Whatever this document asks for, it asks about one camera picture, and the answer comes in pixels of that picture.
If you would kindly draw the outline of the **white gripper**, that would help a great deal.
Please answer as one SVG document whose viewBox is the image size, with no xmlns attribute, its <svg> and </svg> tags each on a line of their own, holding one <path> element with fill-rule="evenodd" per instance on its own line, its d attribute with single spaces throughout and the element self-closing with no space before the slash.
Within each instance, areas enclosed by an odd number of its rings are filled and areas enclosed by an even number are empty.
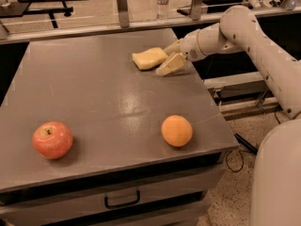
<svg viewBox="0 0 301 226">
<path fill-rule="evenodd" d="M 164 49 L 164 52 L 169 57 L 156 69 L 157 75 L 166 76 L 176 72 L 185 65 L 186 58 L 190 61 L 200 60 L 201 52 L 198 47 L 198 32 L 198 29 L 192 31 L 183 39 L 176 40 Z"/>
</svg>

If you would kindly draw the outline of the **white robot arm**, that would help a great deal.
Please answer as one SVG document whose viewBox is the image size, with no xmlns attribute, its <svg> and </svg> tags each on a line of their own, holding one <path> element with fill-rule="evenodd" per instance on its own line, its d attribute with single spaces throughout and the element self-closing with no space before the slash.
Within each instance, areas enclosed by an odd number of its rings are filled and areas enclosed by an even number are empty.
<svg viewBox="0 0 301 226">
<path fill-rule="evenodd" d="M 272 129 L 258 149 L 249 226 L 301 226 L 301 61 L 270 40 L 254 13 L 228 8 L 216 24 L 169 45 L 156 70 L 164 76 L 186 61 L 244 51 L 290 118 Z"/>
</svg>

